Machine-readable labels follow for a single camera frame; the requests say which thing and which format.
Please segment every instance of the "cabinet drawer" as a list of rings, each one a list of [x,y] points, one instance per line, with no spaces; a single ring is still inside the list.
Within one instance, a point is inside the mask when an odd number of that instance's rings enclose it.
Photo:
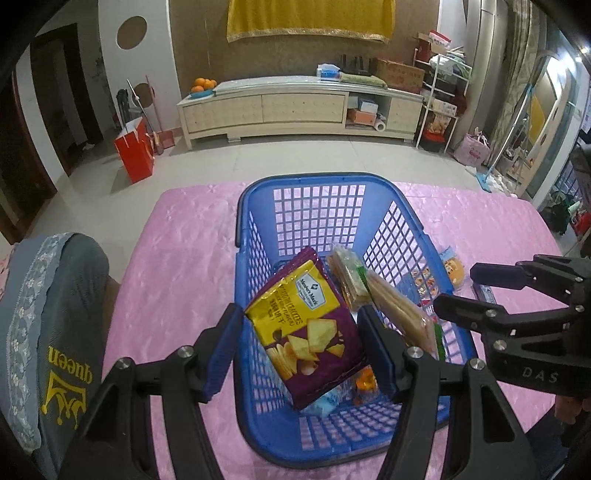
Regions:
[[[344,95],[270,93],[262,96],[262,118],[267,122],[343,121]]]
[[[261,96],[212,100],[183,108],[189,133],[262,123]]]
[[[414,132],[417,129],[418,117],[420,115],[421,102],[393,98],[390,102],[386,130]]]

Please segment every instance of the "yellow cloth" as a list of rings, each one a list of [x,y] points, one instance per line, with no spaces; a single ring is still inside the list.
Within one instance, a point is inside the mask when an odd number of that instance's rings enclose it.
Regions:
[[[544,124],[546,123],[546,116],[544,110],[540,104],[540,101],[534,95],[531,98],[531,111],[530,111],[530,142],[534,144],[538,137],[542,133]]]
[[[395,0],[230,0],[228,41],[271,35],[331,35],[388,43]]]

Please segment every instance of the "paper towel roll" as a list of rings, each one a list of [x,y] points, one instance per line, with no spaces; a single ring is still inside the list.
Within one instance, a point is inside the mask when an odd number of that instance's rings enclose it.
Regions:
[[[374,129],[378,132],[383,132],[384,130],[386,130],[386,124],[380,117],[376,117],[374,122]]]

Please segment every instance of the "cardboard box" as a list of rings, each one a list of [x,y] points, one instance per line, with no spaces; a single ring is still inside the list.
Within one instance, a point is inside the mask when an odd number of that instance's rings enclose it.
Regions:
[[[347,119],[351,120],[354,124],[369,125],[372,127],[375,122],[375,113],[360,112],[355,108],[347,110]]]
[[[437,98],[431,100],[431,108],[434,112],[444,113],[445,115],[456,116],[457,106],[451,103],[444,102]]]
[[[447,53],[447,49],[443,45],[440,45],[439,43],[434,42],[433,39],[431,39],[431,37],[429,37],[429,34],[419,33],[417,35],[417,38],[419,40],[427,42],[431,48],[431,52],[433,52],[435,55],[439,55],[439,54],[445,55]]]
[[[425,71],[395,61],[378,59],[376,76],[385,81],[390,88],[421,93]]]

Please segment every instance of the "pink bag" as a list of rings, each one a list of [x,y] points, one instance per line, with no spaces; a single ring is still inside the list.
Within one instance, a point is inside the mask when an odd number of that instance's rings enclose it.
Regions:
[[[476,135],[466,134],[453,156],[461,164],[477,167],[486,161],[491,154],[491,148],[482,132],[476,129]]]

